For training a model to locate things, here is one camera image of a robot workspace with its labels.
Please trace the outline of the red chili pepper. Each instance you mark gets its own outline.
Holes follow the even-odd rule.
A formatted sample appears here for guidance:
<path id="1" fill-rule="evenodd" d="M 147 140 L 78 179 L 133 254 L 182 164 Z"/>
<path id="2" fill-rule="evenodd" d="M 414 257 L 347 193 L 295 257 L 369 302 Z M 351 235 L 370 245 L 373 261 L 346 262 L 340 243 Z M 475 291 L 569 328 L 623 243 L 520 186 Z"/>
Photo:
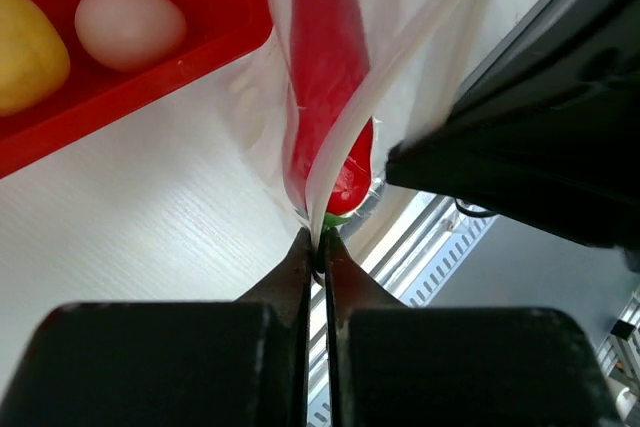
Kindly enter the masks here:
<path id="1" fill-rule="evenodd" d="M 300 212 L 317 154 L 369 71 L 359 0 L 292 0 L 284 185 Z"/>

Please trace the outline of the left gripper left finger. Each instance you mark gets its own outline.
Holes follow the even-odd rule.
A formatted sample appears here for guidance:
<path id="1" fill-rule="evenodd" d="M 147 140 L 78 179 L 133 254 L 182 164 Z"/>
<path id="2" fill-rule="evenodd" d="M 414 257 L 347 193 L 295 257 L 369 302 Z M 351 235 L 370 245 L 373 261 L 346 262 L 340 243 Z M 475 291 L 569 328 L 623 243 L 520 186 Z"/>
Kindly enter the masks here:
<path id="1" fill-rule="evenodd" d="M 68 303 L 9 386 L 13 426 L 302 426 L 311 239 L 232 302 Z"/>

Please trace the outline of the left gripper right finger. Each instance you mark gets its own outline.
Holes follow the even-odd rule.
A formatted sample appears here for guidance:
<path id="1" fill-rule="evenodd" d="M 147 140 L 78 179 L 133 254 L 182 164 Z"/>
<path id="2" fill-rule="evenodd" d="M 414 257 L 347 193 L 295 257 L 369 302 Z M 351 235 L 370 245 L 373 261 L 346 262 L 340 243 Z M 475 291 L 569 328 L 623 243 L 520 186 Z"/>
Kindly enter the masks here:
<path id="1" fill-rule="evenodd" d="M 549 308 L 410 308 L 320 240 L 336 426 L 614 426 L 591 345 Z"/>

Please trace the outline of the yellow bell pepper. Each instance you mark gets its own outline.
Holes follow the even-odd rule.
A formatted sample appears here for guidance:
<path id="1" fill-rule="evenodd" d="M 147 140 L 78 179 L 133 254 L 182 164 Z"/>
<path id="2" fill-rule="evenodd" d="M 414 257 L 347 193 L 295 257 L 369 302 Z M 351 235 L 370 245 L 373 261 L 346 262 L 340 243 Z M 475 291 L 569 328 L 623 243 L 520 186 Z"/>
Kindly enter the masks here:
<path id="1" fill-rule="evenodd" d="M 1 0 L 1 115 L 31 108 L 70 73 L 66 45 L 31 0 Z"/>

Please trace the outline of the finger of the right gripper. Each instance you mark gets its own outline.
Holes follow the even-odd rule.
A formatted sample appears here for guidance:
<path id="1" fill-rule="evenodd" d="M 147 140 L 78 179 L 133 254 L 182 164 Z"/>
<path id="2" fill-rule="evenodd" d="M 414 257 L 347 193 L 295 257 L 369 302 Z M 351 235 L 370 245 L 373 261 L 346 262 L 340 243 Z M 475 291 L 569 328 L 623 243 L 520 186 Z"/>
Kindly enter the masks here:
<path id="1" fill-rule="evenodd" d="M 609 47 L 580 84 L 390 151 L 387 180 L 594 247 L 639 244 L 639 55 Z"/>

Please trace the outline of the clear zip top bag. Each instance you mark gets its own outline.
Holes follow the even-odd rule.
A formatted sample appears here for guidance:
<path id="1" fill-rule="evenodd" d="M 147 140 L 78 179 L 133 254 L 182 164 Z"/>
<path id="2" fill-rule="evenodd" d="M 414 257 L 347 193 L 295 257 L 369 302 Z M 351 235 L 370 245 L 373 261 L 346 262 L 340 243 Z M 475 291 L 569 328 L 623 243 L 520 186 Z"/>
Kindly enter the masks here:
<path id="1" fill-rule="evenodd" d="M 370 71 L 323 142 L 300 212 L 284 185 L 292 0 L 267 0 L 266 43 L 224 71 L 220 110 L 277 207 L 318 238 L 350 217 L 382 174 L 386 152 L 441 126 L 467 70 L 489 0 L 359 0 Z M 342 210 L 334 201 L 344 203 Z"/>

